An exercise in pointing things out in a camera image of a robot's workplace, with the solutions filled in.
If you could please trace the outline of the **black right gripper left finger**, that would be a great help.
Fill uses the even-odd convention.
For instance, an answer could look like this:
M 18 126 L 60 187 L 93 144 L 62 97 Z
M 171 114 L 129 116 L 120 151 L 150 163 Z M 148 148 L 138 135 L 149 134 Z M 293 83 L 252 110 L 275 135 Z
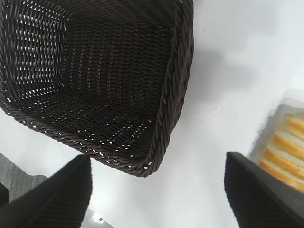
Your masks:
M 79 228 L 92 194 L 90 157 L 79 155 L 0 209 L 2 228 Z

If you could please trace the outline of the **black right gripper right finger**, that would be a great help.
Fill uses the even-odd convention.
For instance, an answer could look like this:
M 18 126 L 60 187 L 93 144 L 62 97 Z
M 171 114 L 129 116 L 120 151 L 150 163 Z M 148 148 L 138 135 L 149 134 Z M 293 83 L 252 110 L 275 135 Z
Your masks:
M 227 152 L 224 189 L 241 228 L 302 228 L 304 195 L 238 152 Z

